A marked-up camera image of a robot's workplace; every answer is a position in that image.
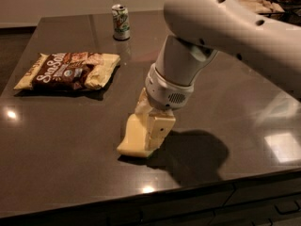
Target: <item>dark tabletop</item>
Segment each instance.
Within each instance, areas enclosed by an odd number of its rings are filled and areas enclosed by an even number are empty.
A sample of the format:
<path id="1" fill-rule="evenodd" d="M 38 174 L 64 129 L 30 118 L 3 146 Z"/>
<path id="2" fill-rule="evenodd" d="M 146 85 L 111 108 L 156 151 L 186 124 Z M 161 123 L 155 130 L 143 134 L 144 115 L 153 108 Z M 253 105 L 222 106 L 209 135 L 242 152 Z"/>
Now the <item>dark tabletop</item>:
<path id="1" fill-rule="evenodd" d="M 120 156 L 168 34 L 161 11 L 130 13 L 130 22 L 131 38 L 116 41 L 111 14 L 41 19 L 0 98 L 0 217 L 299 168 L 300 104 L 220 52 L 162 147 L 149 159 Z M 38 53 L 84 51 L 120 55 L 107 88 L 12 90 Z"/>

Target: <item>yellow object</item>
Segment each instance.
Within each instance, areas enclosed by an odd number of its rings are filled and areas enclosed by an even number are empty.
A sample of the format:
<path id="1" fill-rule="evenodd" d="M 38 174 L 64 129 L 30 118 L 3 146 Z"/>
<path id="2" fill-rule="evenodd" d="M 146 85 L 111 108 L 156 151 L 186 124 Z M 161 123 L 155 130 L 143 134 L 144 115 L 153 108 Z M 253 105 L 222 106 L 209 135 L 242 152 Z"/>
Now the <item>yellow object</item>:
<path id="1" fill-rule="evenodd" d="M 117 148 L 120 154 L 149 157 L 162 145 L 171 131 L 176 122 L 172 111 L 150 111 L 149 108 L 147 95 L 143 89 L 135 114 L 132 114 L 127 121 L 125 137 Z"/>

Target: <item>bag of chips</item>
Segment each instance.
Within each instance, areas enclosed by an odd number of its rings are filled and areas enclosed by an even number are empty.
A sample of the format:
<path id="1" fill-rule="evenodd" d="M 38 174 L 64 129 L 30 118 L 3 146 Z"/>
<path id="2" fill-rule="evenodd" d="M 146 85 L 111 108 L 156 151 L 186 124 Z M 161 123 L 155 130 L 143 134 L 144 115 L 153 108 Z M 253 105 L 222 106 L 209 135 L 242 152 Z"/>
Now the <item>bag of chips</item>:
<path id="1" fill-rule="evenodd" d="M 14 89 L 101 89 L 119 61 L 119 56 L 113 54 L 40 54 L 37 62 Z"/>

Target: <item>silver can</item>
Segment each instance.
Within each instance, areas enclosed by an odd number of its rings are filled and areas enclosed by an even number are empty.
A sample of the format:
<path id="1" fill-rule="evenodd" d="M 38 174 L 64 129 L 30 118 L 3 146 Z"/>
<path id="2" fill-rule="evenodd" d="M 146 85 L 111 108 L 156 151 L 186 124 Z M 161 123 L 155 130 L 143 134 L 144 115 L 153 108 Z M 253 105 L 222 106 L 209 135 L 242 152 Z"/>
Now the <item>silver can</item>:
<path id="1" fill-rule="evenodd" d="M 116 4 L 112 7 L 114 38 L 116 40 L 128 40 L 130 38 L 130 21 L 128 9 Z"/>

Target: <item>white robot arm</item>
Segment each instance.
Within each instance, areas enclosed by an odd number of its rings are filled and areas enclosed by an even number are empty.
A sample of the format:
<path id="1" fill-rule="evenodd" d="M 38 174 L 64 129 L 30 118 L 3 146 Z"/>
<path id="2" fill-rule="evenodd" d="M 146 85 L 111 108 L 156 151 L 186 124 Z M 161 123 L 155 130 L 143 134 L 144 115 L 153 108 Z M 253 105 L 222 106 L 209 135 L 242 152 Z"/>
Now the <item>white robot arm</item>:
<path id="1" fill-rule="evenodd" d="M 217 51 L 301 96 L 301 27 L 255 14 L 236 0 L 166 0 L 164 14 L 175 36 L 167 37 L 150 67 L 119 153 L 148 157 L 160 147 L 175 123 L 172 111 L 186 104 Z"/>

